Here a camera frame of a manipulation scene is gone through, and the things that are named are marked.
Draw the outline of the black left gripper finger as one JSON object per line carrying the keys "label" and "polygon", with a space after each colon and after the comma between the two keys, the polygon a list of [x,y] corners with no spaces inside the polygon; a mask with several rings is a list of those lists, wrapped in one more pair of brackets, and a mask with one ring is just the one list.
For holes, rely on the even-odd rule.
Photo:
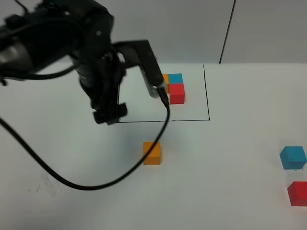
{"label": "black left gripper finger", "polygon": [[125,103],[111,104],[110,106],[93,112],[94,120],[97,124],[106,123],[112,125],[117,123],[122,117],[127,115]]}

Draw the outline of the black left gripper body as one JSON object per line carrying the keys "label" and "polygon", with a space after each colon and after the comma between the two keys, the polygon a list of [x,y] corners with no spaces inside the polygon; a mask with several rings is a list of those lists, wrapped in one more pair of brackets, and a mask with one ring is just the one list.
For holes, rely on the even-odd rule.
{"label": "black left gripper body", "polygon": [[113,45],[97,54],[88,48],[76,51],[76,61],[79,82],[90,98],[93,112],[118,103],[119,85],[125,75],[125,70],[119,69],[120,60]]}

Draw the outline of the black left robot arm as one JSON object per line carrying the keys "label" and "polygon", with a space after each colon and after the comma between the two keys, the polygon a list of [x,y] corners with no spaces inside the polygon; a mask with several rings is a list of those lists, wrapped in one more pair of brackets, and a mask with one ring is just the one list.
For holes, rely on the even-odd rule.
{"label": "black left robot arm", "polygon": [[94,0],[44,0],[0,28],[0,81],[50,80],[75,70],[97,123],[127,114],[118,102],[125,71],[111,43],[114,17]]}

